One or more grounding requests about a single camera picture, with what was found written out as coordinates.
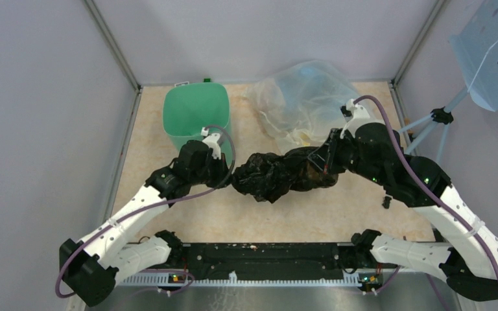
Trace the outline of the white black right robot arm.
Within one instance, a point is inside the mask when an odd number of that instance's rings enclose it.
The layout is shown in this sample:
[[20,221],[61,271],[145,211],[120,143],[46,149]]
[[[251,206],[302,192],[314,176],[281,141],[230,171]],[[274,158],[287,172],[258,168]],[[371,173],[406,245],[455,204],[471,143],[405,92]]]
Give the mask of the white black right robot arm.
[[444,281],[473,301],[498,299],[498,238],[433,160],[404,154],[396,131],[379,122],[356,130],[333,128],[309,161],[326,175],[349,171],[382,186],[388,196],[428,219],[448,241],[447,246],[422,244],[367,229],[352,238],[359,265],[405,266]]

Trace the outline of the clear plastic bag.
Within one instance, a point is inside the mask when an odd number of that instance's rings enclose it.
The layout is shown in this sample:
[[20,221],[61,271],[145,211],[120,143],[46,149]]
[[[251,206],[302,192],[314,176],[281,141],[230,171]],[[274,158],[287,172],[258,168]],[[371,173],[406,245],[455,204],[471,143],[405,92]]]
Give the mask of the clear plastic bag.
[[246,91],[267,135],[281,154],[319,146],[330,129],[349,121],[341,112],[348,100],[360,95],[353,84],[329,62],[302,62],[267,78]]

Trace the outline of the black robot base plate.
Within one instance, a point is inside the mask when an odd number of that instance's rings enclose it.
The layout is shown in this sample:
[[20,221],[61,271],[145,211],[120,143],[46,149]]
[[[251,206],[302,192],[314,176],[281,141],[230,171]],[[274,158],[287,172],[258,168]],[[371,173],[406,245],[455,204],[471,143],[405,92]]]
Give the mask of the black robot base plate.
[[182,270],[198,281],[225,280],[235,273],[241,281],[341,280],[357,272],[394,268],[347,243],[192,243],[173,248],[153,270]]

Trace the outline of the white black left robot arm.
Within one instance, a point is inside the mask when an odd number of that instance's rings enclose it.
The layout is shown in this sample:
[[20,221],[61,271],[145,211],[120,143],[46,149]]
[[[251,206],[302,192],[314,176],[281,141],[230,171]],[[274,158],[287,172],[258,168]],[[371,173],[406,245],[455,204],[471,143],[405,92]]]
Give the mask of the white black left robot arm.
[[226,162],[223,144],[217,134],[186,142],[178,156],[153,171],[123,208],[91,233],[63,242],[57,282],[68,285],[87,306],[97,306],[119,282],[137,272],[157,264],[179,265],[182,250],[170,233],[132,247],[127,243],[172,205],[192,199],[192,187],[205,185],[213,191],[226,186],[232,166]]

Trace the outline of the black trash bag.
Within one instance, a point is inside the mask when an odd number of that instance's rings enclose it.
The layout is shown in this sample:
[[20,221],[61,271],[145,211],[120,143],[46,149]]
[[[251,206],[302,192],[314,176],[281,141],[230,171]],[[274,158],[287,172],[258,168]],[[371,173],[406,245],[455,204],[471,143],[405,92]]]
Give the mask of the black trash bag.
[[253,153],[232,175],[233,188],[257,202],[274,203],[289,191],[307,192],[337,184],[336,174],[326,175],[308,160],[312,146],[295,148],[284,155]]

